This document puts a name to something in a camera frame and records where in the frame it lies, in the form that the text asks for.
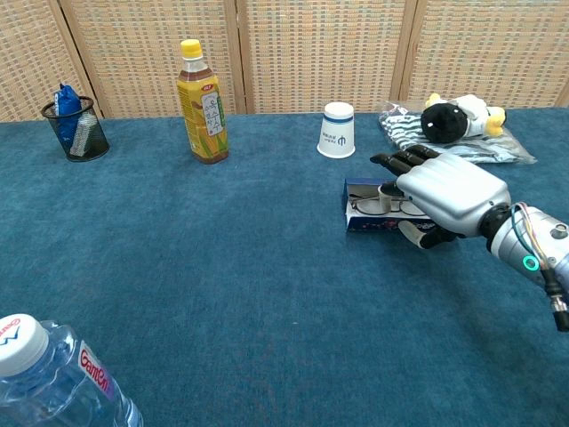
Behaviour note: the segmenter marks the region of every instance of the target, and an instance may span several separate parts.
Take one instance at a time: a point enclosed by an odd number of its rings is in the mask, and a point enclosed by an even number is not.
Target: robot finger
[[[458,235],[436,225],[426,233],[419,230],[412,222],[401,221],[398,224],[403,235],[414,245],[421,249],[430,249],[433,246],[440,245],[444,242],[452,242]]]
[[[386,196],[391,197],[403,197],[403,191],[401,191],[397,187],[397,183],[395,181],[386,182],[385,184],[381,184],[379,188],[380,194],[384,194]]]
[[[388,171],[392,172],[397,176],[411,171],[411,166],[409,166],[407,163],[403,163],[398,158],[392,157],[388,154],[383,154],[383,153],[376,154],[375,156],[370,157],[370,160],[373,163],[382,165]]]
[[[415,156],[419,156],[420,158],[423,158],[425,160],[438,157],[438,155],[439,155],[439,153],[437,153],[433,149],[429,149],[429,148],[425,147],[424,145],[419,145],[419,144],[412,145],[408,149],[405,149],[405,151],[409,151],[410,153],[414,154]]]
[[[398,151],[393,157],[398,158],[410,166],[420,166],[425,161],[422,157],[416,156],[410,151]]]

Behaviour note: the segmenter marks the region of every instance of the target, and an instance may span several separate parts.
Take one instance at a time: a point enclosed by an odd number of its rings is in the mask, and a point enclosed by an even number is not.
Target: wall
[[[0,5],[0,121],[59,81],[104,117],[177,116],[180,40],[200,38],[228,113],[476,93],[569,104],[567,0],[15,0]]]

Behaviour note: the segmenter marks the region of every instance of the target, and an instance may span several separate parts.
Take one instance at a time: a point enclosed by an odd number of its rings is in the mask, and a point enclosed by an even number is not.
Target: yellow bottle cap
[[[198,59],[204,56],[202,54],[202,46],[199,44],[199,40],[195,38],[189,38],[180,43],[181,46],[181,56],[187,59]]]

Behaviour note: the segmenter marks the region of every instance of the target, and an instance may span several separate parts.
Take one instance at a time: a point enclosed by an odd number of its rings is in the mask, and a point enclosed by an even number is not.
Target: black mesh pen holder
[[[79,99],[81,110],[73,114],[58,116],[53,102],[42,108],[42,116],[49,120],[65,155],[72,162],[93,160],[108,151],[107,138],[92,108],[92,99],[87,96]]]

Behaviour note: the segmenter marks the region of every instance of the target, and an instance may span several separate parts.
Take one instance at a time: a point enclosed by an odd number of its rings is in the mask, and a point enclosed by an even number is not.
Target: red label
[[[17,326],[20,324],[20,319],[19,318],[15,318],[12,322],[10,322],[8,325],[4,326],[2,329],[0,329],[0,336],[2,336],[7,330],[9,330],[12,326]]]
[[[81,347],[79,348],[79,367],[97,384],[97,387],[109,400],[113,399],[115,387],[112,377],[83,341],[81,341]]]

